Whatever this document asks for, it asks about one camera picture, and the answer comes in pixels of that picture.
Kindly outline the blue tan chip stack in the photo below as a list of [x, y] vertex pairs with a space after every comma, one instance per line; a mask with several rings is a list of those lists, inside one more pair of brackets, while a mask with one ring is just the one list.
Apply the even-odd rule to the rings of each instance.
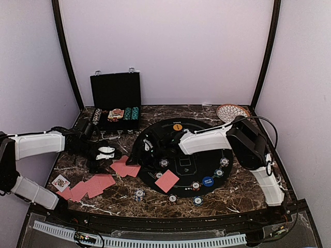
[[159, 166], [162, 167], [162, 168], [168, 167], [169, 164], [170, 164], [170, 162], [169, 162], [168, 159], [161, 159], [159, 161]]
[[227, 158], [220, 159], [220, 167], [227, 167], [229, 164], [230, 164], [229, 159]]

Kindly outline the orange round blind button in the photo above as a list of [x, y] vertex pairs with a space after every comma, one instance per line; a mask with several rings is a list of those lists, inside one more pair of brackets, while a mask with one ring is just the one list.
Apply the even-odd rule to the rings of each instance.
[[176, 123], [176, 124], [173, 125], [173, 129], [175, 131], [181, 131], [183, 129], [183, 126], [179, 123]]

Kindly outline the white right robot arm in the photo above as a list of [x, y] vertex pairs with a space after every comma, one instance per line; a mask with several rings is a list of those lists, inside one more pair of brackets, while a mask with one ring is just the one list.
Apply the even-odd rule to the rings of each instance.
[[264, 220], [277, 223], [284, 215], [284, 189], [272, 171], [265, 136], [246, 117], [218, 127], [191, 118], [159, 121], [137, 137], [126, 165], [139, 165], [139, 178], [155, 191], [201, 204], [203, 195], [225, 184], [234, 162], [255, 176], [270, 206]]

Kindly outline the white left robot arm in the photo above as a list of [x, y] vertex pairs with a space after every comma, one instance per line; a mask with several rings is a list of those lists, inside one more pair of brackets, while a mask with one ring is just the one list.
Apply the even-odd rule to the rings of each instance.
[[55, 156], [63, 151], [84, 157], [92, 172], [100, 171], [102, 160], [118, 159], [121, 152], [105, 140], [92, 141], [90, 132], [79, 129], [54, 127], [48, 131], [26, 134], [1, 132], [1, 195], [14, 194], [32, 204], [53, 210], [53, 217], [62, 225], [73, 221], [73, 214], [64, 206], [67, 201], [41, 186], [33, 179], [33, 169], [40, 169], [42, 162], [50, 172]]

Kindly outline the blue round blind button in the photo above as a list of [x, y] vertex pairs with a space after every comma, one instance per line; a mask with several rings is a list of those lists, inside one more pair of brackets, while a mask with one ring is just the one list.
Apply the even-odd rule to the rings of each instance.
[[214, 179], [212, 177], [206, 176], [202, 179], [202, 183], [206, 187], [211, 187], [214, 185]]

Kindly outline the brown poker chip stack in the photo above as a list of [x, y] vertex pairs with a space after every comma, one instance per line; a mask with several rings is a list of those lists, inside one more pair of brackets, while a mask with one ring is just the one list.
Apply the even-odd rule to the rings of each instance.
[[174, 195], [174, 194], [171, 194], [169, 197], [168, 197], [168, 203], [170, 205], [175, 205], [177, 203], [177, 196]]

